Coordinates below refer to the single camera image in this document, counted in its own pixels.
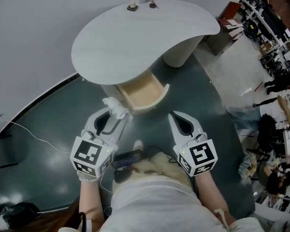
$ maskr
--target white cloth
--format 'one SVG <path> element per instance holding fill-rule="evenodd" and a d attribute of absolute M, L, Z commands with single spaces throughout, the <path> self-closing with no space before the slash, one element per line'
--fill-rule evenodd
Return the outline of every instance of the white cloth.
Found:
<path fill-rule="evenodd" d="M 116 119 L 123 119 L 126 115 L 128 115 L 129 121 L 132 120 L 132 115 L 129 109 L 123 107 L 121 103 L 114 97 L 104 98 L 102 99 L 102 101 L 105 105 L 107 105 L 110 108 L 112 115 Z"/>
<path fill-rule="evenodd" d="M 287 106 L 290 110 L 290 90 L 281 91 L 278 95 L 285 99 Z M 284 129 L 284 127 L 288 123 L 287 116 L 284 110 L 281 109 L 278 100 L 260 106 L 260 114 L 261 116 L 263 116 L 264 114 L 271 116 L 277 122 L 276 129 Z"/>
<path fill-rule="evenodd" d="M 4 220 L 4 215 L 0 215 L 0 231 L 9 230 L 10 225 Z"/>
<path fill-rule="evenodd" d="M 101 232 L 227 231 L 190 189 L 166 176 L 126 181 L 115 191 L 111 206 L 112 214 Z M 263 230 L 259 222 L 250 217 L 236 221 L 229 231 Z"/>

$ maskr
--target box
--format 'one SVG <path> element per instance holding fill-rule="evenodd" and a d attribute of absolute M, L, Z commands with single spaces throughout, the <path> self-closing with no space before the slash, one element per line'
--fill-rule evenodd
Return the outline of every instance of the box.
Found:
<path fill-rule="evenodd" d="M 230 19 L 218 19 L 218 22 L 222 25 L 228 25 L 230 24 L 229 20 Z M 238 19 L 233 18 L 232 20 L 236 21 L 238 24 L 241 23 Z"/>
<path fill-rule="evenodd" d="M 234 30 L 230 31 L 230 32 L 229 32 L 229 35 L 230 35 L 231 37 L 234 37 L 234 36 L 236 36 L 237 34 L 239 34 L 240 32 L 242 32 L 243 30 L 244 30 L 243 27 L 239 27 L 239 28 L 237 28 L 237 29 L 234 29 Z"/>
<path fill-rule="evenodd" d="M 112 163 L 114 153 L 115 151 L 111 147 L 101 145 L 90 139 L 76 137 L 70 160 L 74 169 L 99 178 Z"/>
<path fill-rule="evenodd" d="M 259 52 L 261 53 L 261 55 L 264 55 L 269 50 L 271 50 L 272 47 L 273 45 L 271 44 L 271 42 L 264 43 L 260 46 Z"/>
<path fill-rule="evenodd" d="M 177 161 L 190 177 L 212 170 L 217 160 L 218 156 L 211 139 L 203 142 L 191 141 L 177 156 Z"/>

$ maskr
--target white table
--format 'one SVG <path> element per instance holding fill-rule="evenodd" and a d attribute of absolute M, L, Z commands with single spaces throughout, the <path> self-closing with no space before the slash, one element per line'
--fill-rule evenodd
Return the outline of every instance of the white table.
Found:
<path fill-rule="evenodd" d="M 277 49 L 278 47 L 281 47 L 284 45 L 284 43 L 279 40 L 277 38 L 277 36 L 274 34 L 273 30 L 270 28 L 270 26 L 265 22 L 265 20 L 263 19 L 262 15 L 255 9 L 254 6 L 252 6 L 247 0 L 241 0 L 242 2 L 244 2 L 245 4 L 247 4 L 251 10 L 252 10 L 252 13 L 247 17 L 247 19 L 250 19 L 254 14 L 256 14 L 256 16 L 258 17 L 258 19 L 261 21 L 261 23 L 266 27 L 266 29 L 270 32 L 270 34 L 272 34 L 273 38 L 275 39 L 276 41 L 276 46 L 275 48 L 273 49 Z"/>
<path fill-rule="evenodd" d="M 290 130 L 283 131 L 286 156 L 290 154 Z"/>
<path fill-rule="evenodd" d="M 204 35 L 219 33 L 215 18 L 198 5 L 155 0 L 136 12 L 117 6 L 89 22 L 72 46 L 72 62 L 86 80 L 101 85 L 127 82 L 145 72 L 161 55 L 182 66 Z"/>

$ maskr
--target table pedestal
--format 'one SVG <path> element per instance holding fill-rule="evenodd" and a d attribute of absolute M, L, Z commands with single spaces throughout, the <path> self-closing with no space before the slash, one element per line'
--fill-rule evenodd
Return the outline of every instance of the table pedestal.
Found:
<path fill-rule="evenodd" d="M 194 37 L 173 46 L 163 54 L 164 62 L 174 68 L 183 66 L 202 38 Z"/>
<path fill-rule="evenodd" d="M 102 89 L 108 97 L 114 97 L 118 101 L 124 101 L 125 98 L 117 89 L 116 85 L 101 85 Z"/>

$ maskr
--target gray floor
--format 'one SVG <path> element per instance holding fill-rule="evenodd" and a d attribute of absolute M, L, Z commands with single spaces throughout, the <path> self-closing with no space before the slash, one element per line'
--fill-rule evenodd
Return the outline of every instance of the gray floor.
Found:
<path fill-rule="evenodd" d="M 231 213 L 242 218 L 253 212 L 251 186 L 242 186 L 237 168 L 243 159 L 241 144 L 221 99 L 194 56 L 179 69 L 165 66 L 159 59 L 153 73 L 170 89 L 157 109 L 135 116 L 118 144 L 119 152 L 129 151 L 136 139 L 145 147 L 158 145 L 171 151 L 174 145 L 167 114 L 181 111 L 196 117 L 208 137 L 213 139 L 218 162 L 211 171 Z M 77 79 L 50 95 L 25 114 L 18 123 L 58 148 L 70 151 L 88 117 L 103 108 L 103 90 Z M 79 194 L 80 183 L 69 155 L 32 138 L 22 128 L 12 126 L 13 137 L 0 141 L 0 164 L 19 162 L 0 170 L 0 204 L 32 202 L 40 209 L 71 203 Z M 113 169 L 109 168 L 103 185 L 110 188 Z"/>

